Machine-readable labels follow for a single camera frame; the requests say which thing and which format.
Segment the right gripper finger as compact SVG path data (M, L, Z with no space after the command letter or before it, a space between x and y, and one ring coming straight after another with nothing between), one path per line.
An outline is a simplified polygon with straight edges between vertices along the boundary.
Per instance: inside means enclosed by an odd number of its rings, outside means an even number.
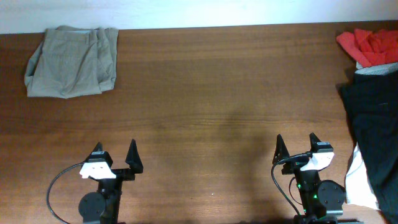
M285 142L282 138L281 134L278 134L276 137L276 147L275 153L272 160L272 164L281 164L282 162L288 162L290 159L290 154L287 150Z
M324 153L324 152L330 152L330 143L321 141L315 133L310 133L310 151L313 153Z

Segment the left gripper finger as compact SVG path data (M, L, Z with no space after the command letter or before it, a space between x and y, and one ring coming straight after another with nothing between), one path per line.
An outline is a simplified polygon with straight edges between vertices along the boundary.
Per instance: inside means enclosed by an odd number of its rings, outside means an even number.
M129 165L129 168L135 174L142 174L144 171L144 166L142 164L141 158L137 150L137 144L134 139L131 140L125 163Z
M105 162L108 167L111 167L113 164L113 160L107 151L103 150L103 145L101 142L98 142L93 151L89 154L89 156L84 160L86 162Z

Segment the black shorts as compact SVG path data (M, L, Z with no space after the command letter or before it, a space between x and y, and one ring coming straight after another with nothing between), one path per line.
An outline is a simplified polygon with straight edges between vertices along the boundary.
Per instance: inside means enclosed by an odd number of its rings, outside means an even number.
M355 75L340 94L379 208L397 223L397 72Z

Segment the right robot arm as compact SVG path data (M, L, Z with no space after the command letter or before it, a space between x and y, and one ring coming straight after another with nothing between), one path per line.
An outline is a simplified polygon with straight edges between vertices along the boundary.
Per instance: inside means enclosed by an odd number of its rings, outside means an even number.
M287 202L295 210L292 222L297 224L349 224L359 220L340 220L346 189L333 180L321 180L319 172L326 169L335 155L332 145L321 141L315 133L309 134L310 150L291 156L280 134L276 137L275 153L272 160L272 180ZM274 170L282 166L283 175L293 175L296 181L303 213L293 204L276 180Z

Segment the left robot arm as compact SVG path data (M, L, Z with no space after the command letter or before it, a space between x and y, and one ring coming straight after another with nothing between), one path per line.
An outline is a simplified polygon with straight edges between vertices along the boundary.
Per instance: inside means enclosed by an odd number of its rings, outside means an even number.
M113 160L100 142L83 161L81 177L98 183L95 192L84 195L80 200L78 211L83 223L118 223L123 183L135 180L135 176L144 170L135 140L130 143L125 163L128 168L113 169Z

